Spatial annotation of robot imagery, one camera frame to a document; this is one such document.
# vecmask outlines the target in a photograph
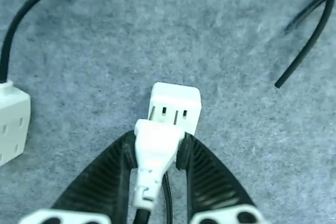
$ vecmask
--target power cord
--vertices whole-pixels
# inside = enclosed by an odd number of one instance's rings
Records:
[[[138,209],[135,213],[135,218],[133,224],[147,224],[151,212],[145,209]]]
[[[0,56],[0,83],[6,83],[8,78],[9,69],[9,55],[10,49],[12,47],[13,38],[17,27],[19,26],[22,19],[26,16],[31,8],[33,8],[40,0],[27,0],[20,10],[16,13],[12,22],[9,25],[7,33],[4,38],[4,42],[1,49]]]
[[[323,4],[326,0],[313,0],[302,11],[300,11],[295,18],[285,27],[285,34],[290,33],[293,29],[298,27],[305,18],[307,18],[316,8]]]
[[[321,16],[321,19],[309,38],[308,42],[305,44],[305,46],[302,48],[302,50],[299,52],[299,54],[296,56],[294,61],[291,63],[291,65],[286,69],[286,71],[282,74],[282,76],[278,79],[278,81],[275,83],[275,87],[281,88],[281,86],[287,81],[287,79],[293,74],[293,72],[299,67],[299,65],[302,63],[304,58],[308,55],[310,50],[313,48],[317,40],[319,39],[320,35],[322,34],[329,17],[332,13],[332,9],[334,6],[335,0],[326,0],[325,8],[323,11],[323,14]]]
[[[8,79],[8,69],[9,69],[9,55],[10,49],[12,47],[13,38],[15,32],[22,21],[22,19],[26,16],[26,14],[39,2],[40,0],[27,0],[20,10],[16,13],[12,22],[9,25],[7,33],[4,38],[4,42],[1,49],[1,56],[0,56],[0,83],[6,83]],[[172,194],[170,190],[170,184],[168,179],[168,174],[166,173],[163,178],[163,191],[166,201],[166,220],[167,224],[172,224]],[[147,218],[147,213],[138,210],[136,213],[137,221],[134,220],[134,223],[147,223],[144,222]]]

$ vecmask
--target ridged rubber pad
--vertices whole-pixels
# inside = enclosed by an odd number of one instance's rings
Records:
[[[228,168],[192,135],[181,143],[176,167],[187,174],[189,221],[202,211],[255,205]]]
[[[97,212],[126,223],[131,169],[137,167],[135,136],[127,132],[106,148],[57,199],[52,208]]]

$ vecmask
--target power strip outlet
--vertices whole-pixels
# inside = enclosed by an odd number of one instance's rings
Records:
[[[0,166],[25,148],[30,121],[30,96],[13,86],[0,84]]]
[[[198,88],[165,82],[154,84],[149,104],[148,119],[176,124],[195,135],[202,109]]]

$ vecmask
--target plug prong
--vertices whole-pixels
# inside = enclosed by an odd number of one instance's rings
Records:
[[[176,110],[175,112],[174,125],[176,125],[177,123],[177,116],[178,116],[178,110]]]
[[[154,111],[155,111],[155,106],[152,107],[151,113],[150,113],[149,118],[148,118],[149,121],[152,121],[152,120],[153,120],[153,117],[154,117]]]

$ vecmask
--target black wire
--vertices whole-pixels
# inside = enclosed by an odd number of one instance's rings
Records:
[[[145,209],[138,209],[133,224],[147,224],[151,212]]]
[[[326,0],[313,0],[310,2],[302,11],[300,11],[295,18],[285,27],[285,34],[288,34],[297,26],[299,26],[302,21],[307,18],[317,7],[319,7]]]
[[[316,41],[320,37],[321,33],[323,32],[323,29],[325,28],[328,19],[332,13],[332,9],[334,6],[335,0],[327,0],[325,3],[325,8],[323,11],[323,14],[321,16],[321,19],[309,38],[308,42],[305,44],[305,46],[302,48],[302,50],[299,52],[299,54],[296,56],[294,61],[291,63],[291,65],[286,69],[286,71],[282,74],[282,76],[279,78],[279,80],[275,83],[275,87],[281,88],[281,86],[286,82],[286,80],[292,75],[292,73],[298,68],[298,66],[302,63],[304,58],[307,56],[307,54],[310,52],[312,47],[315,45]]]
[[[163,176],[162,187],[164,199],[166,202],[166,223],[173,224],[173,200],[168,179],[168,172]]]
[[[8,78],[9,68],[9,54],[13,43],[13,37],[22,19],[29,12],[29,10],[36,5],[40,0],[27,0],[20,10],[16,13],[12,22],[9,25],[4,42],[1,49],[0,56],[0,83],[5,83]]]

